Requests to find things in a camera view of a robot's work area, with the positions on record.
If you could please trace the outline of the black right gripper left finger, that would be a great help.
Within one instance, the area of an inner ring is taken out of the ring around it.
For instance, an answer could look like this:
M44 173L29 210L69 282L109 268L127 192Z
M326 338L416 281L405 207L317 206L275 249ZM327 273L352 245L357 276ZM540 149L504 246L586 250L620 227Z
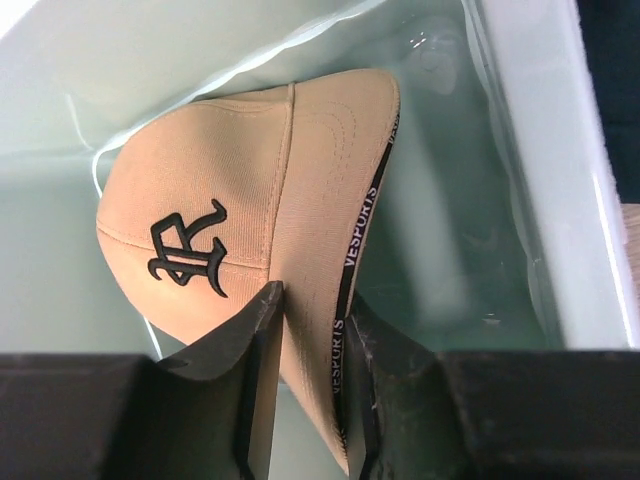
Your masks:
M265 479L284 287L161 360L5 354L5 479Z

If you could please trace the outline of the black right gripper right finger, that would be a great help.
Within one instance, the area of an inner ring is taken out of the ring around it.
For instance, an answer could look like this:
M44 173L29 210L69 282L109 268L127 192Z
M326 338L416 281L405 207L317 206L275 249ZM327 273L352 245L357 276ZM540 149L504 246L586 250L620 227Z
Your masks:
M435 353L356 298L344 426L353 479L635 479L632 351Z

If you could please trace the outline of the teal plastic bin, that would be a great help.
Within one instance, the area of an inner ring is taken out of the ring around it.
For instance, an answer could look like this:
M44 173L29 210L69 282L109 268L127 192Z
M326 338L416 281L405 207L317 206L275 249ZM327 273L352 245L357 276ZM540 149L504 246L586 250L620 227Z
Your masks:
M365 68L401 107L353 301L435 353L639 356L576 2L37 1L1 35L1 358L191 345L102 254L122 147L193 102ZM280 364L265 479L353 479Z

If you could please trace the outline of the navy blue sweater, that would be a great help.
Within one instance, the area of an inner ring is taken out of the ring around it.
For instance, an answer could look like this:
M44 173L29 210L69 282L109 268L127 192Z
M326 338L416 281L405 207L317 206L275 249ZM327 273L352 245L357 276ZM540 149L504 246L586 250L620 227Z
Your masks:
M577 3L606 148L624 203L639 202L639 2Z

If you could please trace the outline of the tan baseball cap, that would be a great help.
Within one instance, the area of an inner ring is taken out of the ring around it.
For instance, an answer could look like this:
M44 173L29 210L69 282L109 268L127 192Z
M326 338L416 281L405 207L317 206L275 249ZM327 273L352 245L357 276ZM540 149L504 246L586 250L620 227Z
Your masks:
M345 321L400 107L375 68L187 104L124 144L97 209L128 301L185 344L283 284L280 374L339 465Z

